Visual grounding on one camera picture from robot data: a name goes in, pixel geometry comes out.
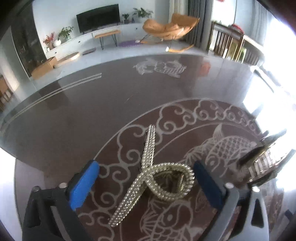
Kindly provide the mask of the red flower pot plant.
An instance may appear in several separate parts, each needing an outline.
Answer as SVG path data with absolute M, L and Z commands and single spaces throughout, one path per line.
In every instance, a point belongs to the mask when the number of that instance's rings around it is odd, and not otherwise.
M 54 41 L 55 33 L 52 32 L 50 35 L 46 35 L 46 38 L 43 40 L 43 43 L 46 46 L 46 49 L 51 50 L 53 49 L 53 41 Z

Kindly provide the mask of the green potted plant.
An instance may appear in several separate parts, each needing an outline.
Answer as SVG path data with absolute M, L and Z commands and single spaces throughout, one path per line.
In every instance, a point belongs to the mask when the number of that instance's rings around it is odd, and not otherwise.
M 61 40 L 62 42 L 67 42 L 71 39 L 71 33 L 73 31 L 74 27 L 68 26 L 63 27 L 62 30 L 58 33 L 58 40 Z

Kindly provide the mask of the round wooden floor board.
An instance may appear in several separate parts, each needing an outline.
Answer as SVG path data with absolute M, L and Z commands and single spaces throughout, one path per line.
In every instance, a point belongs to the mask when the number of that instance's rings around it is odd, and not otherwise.
M 78 59 L 80 57 L 80 53 L 79 52 L 74 52 L 72 54 L 69 54 L 63 58 L 61 58 L 60 60 L 57 61 L 57 63 L 54 64 L 54 68 L 59 68 L 63 65 L 65 65 L 66 63 L 72 62 L 76 59 Z

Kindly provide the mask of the small wooden bench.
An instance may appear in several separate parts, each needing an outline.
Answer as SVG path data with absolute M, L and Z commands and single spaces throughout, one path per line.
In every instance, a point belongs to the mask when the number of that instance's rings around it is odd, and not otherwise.
M 120 34 L 121 33 L 121 30 L 114 30 L 114 31 L 109 31 L 109 32 L 106 32 L 106 33 L 101 33 L 101 34 L 97 34 L 94 36 L 94 39 L 99 39 L 100 41 L 100 46 L 101 46 L 101 49 L 103 50 L 104 49 L 104 37 L 112 37 L 114 43 L 115 43 L 115 46 L 117 47 L 118 44 L 117 44 L 117 38 L 116 38 L 116 35 L 117 34 Z

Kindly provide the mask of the brown cardboard box on floor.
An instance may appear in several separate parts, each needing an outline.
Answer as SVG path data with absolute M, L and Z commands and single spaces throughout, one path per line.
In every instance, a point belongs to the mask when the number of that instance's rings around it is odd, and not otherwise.
M 56 57 L 51 57 L 50 59 L 48 59 L 46 62 L 44 62 L 43 64 L 41 64 L 40 66 L 38 66 L 37 68 L 35 68 L 31 75 L 32 78 L 34 80 L 37 80 L 39 78 L 41 78 L 42 76 L 44 76 L 45 74 L 47 74 L 48 72 L 50 72 L 51 70 L 54 69 L 54 65 L 57 63 L 57 59 Z

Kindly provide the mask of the black flat screen television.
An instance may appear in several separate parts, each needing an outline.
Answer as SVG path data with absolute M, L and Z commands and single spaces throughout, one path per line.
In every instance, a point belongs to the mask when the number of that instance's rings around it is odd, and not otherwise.
M 120 23 L 119 5 L 113 4 L 85 11 L 76 15 L 79 32 L 84 33 L 99 27 Z

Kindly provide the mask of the pearl ribbon hair clip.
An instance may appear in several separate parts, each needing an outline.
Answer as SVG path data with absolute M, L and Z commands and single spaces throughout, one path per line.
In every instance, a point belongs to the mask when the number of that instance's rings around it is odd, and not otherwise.
M 154 164 L 154 150 L 156 143 L 156 126 L 150 125 L 147 129 L 144 152 L 141 160 L 141 172 L 137 175 L 126 195 L 109 221 L 112 227 L 118 226 L 137 204 L 148 188 L 158 199 L 173 202 L 185 197 L 192 189 L 195 176 L 192 168 L 180 163 Z M 168 192 L 156 181 L 164 174 L 179 173 L 177 190 Z

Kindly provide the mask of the green plants right of television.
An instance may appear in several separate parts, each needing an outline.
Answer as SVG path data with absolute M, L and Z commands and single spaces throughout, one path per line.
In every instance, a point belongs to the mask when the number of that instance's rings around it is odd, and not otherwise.
M 138 21 L 140 23 L 144 23 L 147 19 L 152 18 L 152 14 L 154 13 L 152 10 L 150 9 L 137 9 L 137 8 L 133 8 L 133 16 L 137 16 Z M 129 20 L 130 15 L 129 14 L 122 14 L 123 17 L 123 21 L 124 23 L 127 23 L 127 20 Z

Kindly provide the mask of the dark tall display cabinet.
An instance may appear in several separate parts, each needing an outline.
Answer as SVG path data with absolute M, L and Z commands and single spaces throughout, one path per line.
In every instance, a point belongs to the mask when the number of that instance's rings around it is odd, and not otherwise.
M 29 77 L 47 58 L 41 46 L 33 15 L 32 4 L 27 4 L 11 25 L 11 34 L 18 57 Z

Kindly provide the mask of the wooden dining chair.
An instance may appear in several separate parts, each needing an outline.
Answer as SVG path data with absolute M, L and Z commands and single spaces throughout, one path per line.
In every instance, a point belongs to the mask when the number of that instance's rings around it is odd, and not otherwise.
M 243 36 L 243 30 L 236 24 L 225 26 L 212 21 L 207 50 L 213 55 L 243 63 L 246 49 L 239 47 Z

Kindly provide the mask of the white low tv cabinet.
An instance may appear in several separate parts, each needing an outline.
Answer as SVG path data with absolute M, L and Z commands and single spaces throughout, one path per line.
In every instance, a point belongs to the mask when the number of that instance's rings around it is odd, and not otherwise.
M 143 27 L 142 23 L 133 23 L 133 24 L 111 26 L 111 27 L 95 30 L 93 32 L 82 34 L 81 36 L 72 38 L 67 42 L 64 42 L 58 47 L 55 47 L 50 51 L 46 52 L 45 56 L 47 59 L 51 57 L 56 57 L 59 60 L 74 52 L 82 53 L 92 48 L 100 49 L 101 48 L 100 41 L 99 39 L 94 39 L 94 36 L 97 34 L 106 33 L 114 30 L 121 30 L 121 33 L 116 35 L 118 45 L 121 42 L 125 42 L 125 41 L 139 40 L 145 35 L 145 31 L 142 29 L 142 27 Z M 111 36 L 104 37 L 104 47 L 106 46 L 115 46 L 115 43 Z

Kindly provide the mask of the orange lounge rocking chair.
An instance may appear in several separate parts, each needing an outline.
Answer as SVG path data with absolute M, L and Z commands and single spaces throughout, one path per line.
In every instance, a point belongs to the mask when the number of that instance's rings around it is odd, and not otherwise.
M 163 41 L 170 41 L 170 45 L 166 48 L 166 52 L 182 53 L 194 47 L 194 44 L 189 45 L 183 49 L 172 49 L 171 43 L 175 40 L 185 37 L 196 25 L 200 19 L 193 16 L 181 15 L 179 13 L 173 13 L 171 16 L 171 22 L 163 25 L 157 21 L 148 18 L 142 29 L 146 32 L 146 35 L 141 40 L 136 40 L 137 43 L 147 44 L 145 41 L 148 37 L 155 37 L 160 39 L 160 43 Z

